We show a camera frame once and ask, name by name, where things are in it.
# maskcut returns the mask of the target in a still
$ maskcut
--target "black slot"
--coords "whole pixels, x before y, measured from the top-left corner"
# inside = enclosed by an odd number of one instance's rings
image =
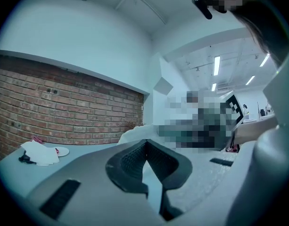
[[[232,161],[228,161],[228,160],[223,160],[223,159],[219,159],[219,158],[213,158],[210,160],[210,162],[216,163],[216,164],[220,164],[223,166],[228,166],[231,167],[233,162]]]
[[[73,194],[76,192],[80,182],[67,180],[63,185],[41,206],[40,210],[52,219],[57,219],[65,208]]]

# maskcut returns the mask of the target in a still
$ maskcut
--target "white cloth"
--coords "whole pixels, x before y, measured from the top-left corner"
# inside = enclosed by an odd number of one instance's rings
[[[54,148],[48,148],[36,141],[28,141],[21,145],[26,155],[38,166],[49,166],[59,162],[58,154]]]

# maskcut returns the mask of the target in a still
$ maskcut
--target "ceiling light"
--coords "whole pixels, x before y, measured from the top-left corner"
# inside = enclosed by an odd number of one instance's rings
[[[263,67],[263,65],[266,63],[267,59],[270,57],[270,54],[267,54],[263,62],[261,63],[260,67]]]
[[[216,87],[216,83],[212,84],[211,91],[214,91],[214,90],[215,90],[215,87]]]
[[[214,75],[218,75],[219,74],[219,69],[220,69],[220,59],[221,57],[215,57],[215,72]]]
[[[250,78],[250,80],[247,82],[246,85],[248,85],[248,84],[253,80],[254,77],[255,77],[255,75],[253,75],[253,76]]]

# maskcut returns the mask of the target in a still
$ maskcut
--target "red brick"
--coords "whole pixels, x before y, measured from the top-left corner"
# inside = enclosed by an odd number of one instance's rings
[[[122,117],[112,117],[112,121],[121,122]]]
[[[73,145],[74,140],[66,138],[48,137],[47,142],[64,145]]]
[[[4,84],[4,88],[9,89],[11,91],[14,91],[16,93],[22,93],[23,92],[23,88],[15,86],[15,85],[7,84],[7,83]]]
[[[140,93],[137,93],[135,91],[132,91],[132,90],[129,90],[129,89],[126,89],[124,91],[125,94],[129,95],[129,96],[133,96],[133,97],[137,97],[138,95],[141,95]]]
[[[94,139],[102,139],[104,138],[104,134],[93,134]]]
[[[49,121],[53,122],[53,117],[49,115],[42,115],[37,113],[31,113],[31,118],[41,120],[41,121]]]
[[[86,120],[87,118],[88,116],[86,114],[75,114],[75,119]]]
[[[93,123],[91,121],[80,121],[80,120],[70,120],[67,119],[67,125],[75,125],[75,126],[92,126]]]
[[[121,112],[122,108],[121,107],[112,107],[112,111],[116,111],[116,112]]]
[[[135,100],[135,98],[132,97],[132,96],[128,96],[127,99],[128,99],[128,100]]]
[[[76,106],[69,106],[68,111],[78,112],[78,113],[85,113],[85,114],[93,114],[93,109],[83,108],[83,107],[76,107]]]
[[[50,137],[61,137],[66,138],[65,132],[53,131],[53,130],[42,130],[42,134]]]
[[[25,102],[33,104],[36,98],[25,96]]]
[[[136,110],[142,111],[142,107],[141,107],[141,106],[134,105],[134,108],[135,108]]]
[[[74,126],[74,132],[86,132],[86,127]]]
[[[42,113],[42,114],[49,114],[49,109],[48,109],[48,108],[45,108],[45,107],[40,107],[40,106],[39,106],[38,112],[39,112],[39,113]]]
[[[119,92],[119,93],[124,93],[124,88],[123,87],[115,87],[115,91]]]
[[[22,94],[33,96],[33,97],[41,97],[41,92],[31,89],[23,89]]]
[[[93,126],[104,127],[105,125],[105,122],[93,122]]]
[[[110,128],[96,128],[96,127],[87,127],[88,133],[108,133]]]
[[[131,105],[139,105],[139,103],[137,103],[135,101],[126,100],[126,99],[124,99],[124,103],[131,104]]]
[[[121,132],[120,128],[110,128],[111,132]]]
[[[121,113],[121,112],[113,112],[113,111],[107,111],[107,116],[125,117],[125,113]]]
[[[77,106],[81,106],[81,107],[89,107],[89,102],[86,101],[77,101]]]
[[[90,121],[111,121],[110,117],[99,116],[99,115],[88,115],[88,120]]]
[[[110,143],[110,139],[88,140],[88,145],[102,145]]]
[[[125,107],[124,103],[115,102],[115,101],[107,101],[108,105],[117,106],[117,107]]]
[[[22,116],[25,116],[25,117],[30,117],[30,114],[31,114],[31,112],[28,110],[23,110],[23,112],[22,112]]]
[[[128,109],[134,109],[134,106],[133,106],[133,105],[130,105],[130,104],[126,104],[126,108],[128,108]]]
[[[73,131],[73,126],[66,126],[66,125],[60,125],[60,124],[48,124],[49,129],[53,130],[62,130],[62,131]]]
[[[87,89],[79,89],[79,93],[82,95],[89,96],[91,94],[91,91]]]
[[[69,107],[69,106],[67,106],[67,105],[56,104],[55,109],[57,109],[57,110],[62,110],[62,111],[67,111],[67,110],[68,110],[68,107]]]
[[[106,115],[106,111],[95,110],[94,114],[95,114],[95,115]]]
[[[37,90],[42,91],[42,92],[48,92],[48,90],[51,90],[51,88],[43,86],[43,85],[39,85]]]
[[[45,86],[49,86],[49,87],[55,87],[55,82],[53,82],[53,81],[45,81]]]
[[[63,98],[59,96],[53,96],[51,98],[52,101],[63,103],[63,104],[68,104],[68,105],[76,105],[76,100],[68,99],[68,98]]]
[[[28,124],[28,125],[33,125],[33,126],[37,126],[37,127],[41,127],[41,128],[46,128],[47,127],[47,123],[46,122],[33,120],[33,119],[26,118],[26,117],[23,117],[23,116],[18,116],[17,120],[22,122],[22,123],[24,123],[24,124]]]
[[[107,110],[107,111],[112,110],[112,107],[109,105],[99,105],[99,104],[95,104],[95,103],[90,103],[90,107],[95,108],[95,109],[99,109],[99,110]]]
[[[132,109],[127,109],[127,108],[123,108],[122,112],[126,112],[126,113],[134,113],[134,110]]]
[[[113,100],[112,96],[108,96],[108,95],[97,93],[97,92],[91,92],[91,96],[106,99],[106,100]]]
[[[67,90],[67,91],[71,91],[71,92],[75,92],[75,93],[79,92],[79,88],[73,87],[73,86],[69,86],[69,85],[64,85],[64,84],[56,84],[55,88],[62,89],[62,90]]]
[[[98,104],[107,104],[107,101],[105,99],[96,98],[96,103],[98,103]]]
[[[42,100],[42,99],[36,99],[34,103],[36,105],[49,107],[49,108],[55,108],[55,105],[56,105],[55,102],[51,102],[51,101],[48,101],[48,100]]]
[[[104,138],[114,138],[114,137],[121,137],[123,133],[119,132],[119,133],[107,133],[107,134],[103,134]]]
[[[123,98],[123,99],[127,98],[127,95],[121,94],[121,93],[118,93],[118,92],[115,92],[115,91],[110,91],[110,95],[112,95],[114,97]]]
[[[137,119],[136,118],[122,118],[121,121],[124,121],[124,122],[137,122]]]
[[[28,104],[28,103],[24,103],[24,102],[20,102],[19,107],[22,109],[31,110],[31,111],[37,111],[38,110],[37,105]]]
[[[74,140],[74,145],[87,145],[86,140]]]
[[[52,95],[51,94],[47,94],[47,93],[42,93],[41,94],[41,98],[43,98],[45,100],[51,100],[52,99]]]
[[[125,122],[106,122],[106,127],[125,127]]]
[[[66,119],[65,118],[60,118],[60,117],[54,117],[54,123],[66,124]]]
[[[92,138],[92,134],[86,134],[86,133],[67,133],[67,138],[91,139],[91,138]]]
[[[119,139],[120,138],[111,138],[110,143],[117,143],[117,142],[119,142]]]
[[[77,99],[77,100],[95,102],[95,98],[94,97],[84,96],[84,95],[79,95],[79,94],[72,94],[71,98]]]
[[[71,93],[68,92],[68,91],[59,90],[59,91],[57,92],[57,94],[58,94],[59,96],[62,96],[62,97],[68,97],[68,98],[71,97]]]
[[[32,82],[32,83],[35,83],[35,84],[40,84],[40,85],[44,85],[45,84],[44,80],[39,79],[39,78],[35,78],[35,77],[31,77],[31,76],[28,76],[26,81]]]
[[[54,116],[60,116],[60,117],[66,117],[66,118],[74,118],[74,113],[67,112],[67,111],[57,111],[57,110],[51,110],[50,115]]]

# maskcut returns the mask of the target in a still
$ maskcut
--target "gray surface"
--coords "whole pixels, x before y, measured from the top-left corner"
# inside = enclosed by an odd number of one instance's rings
[[[212,158],[234,161],[237,153],[194,153],[191,148],[179,148],[176,152],[186,156],[192,164],[192,174],[185,184],[176,190],[167,191],[171,205],[183,212],[201,203],[223,180],[230,167],[210,162]]]
[[[35,164],[21,163],[18,158],[24,153],[23,148],[19,148],[2,161],[0,161],[0,178],[4,183],[4,186],[19,194],[22,197],[26,197],[31,190],[33,190],[39,183],[51,176],[53,173],[66,166],[72,160],[91,152],[96,152],[106,148],[110,148],[116,145],[58,145],[52,143],[45,143],[46,147],[65,147],[68,148],[70,153],[66,156],[60,157],[59,162],[47,167],[40,167]]]
[[[69,178],[81,182],[58,221],[68,225],[158,225],[163,218],[150,207],[145,194],[125,193],[107,176],[107,161],[134,145],[122,144],[75,159],[43,181],[27,197],[39,208]]]

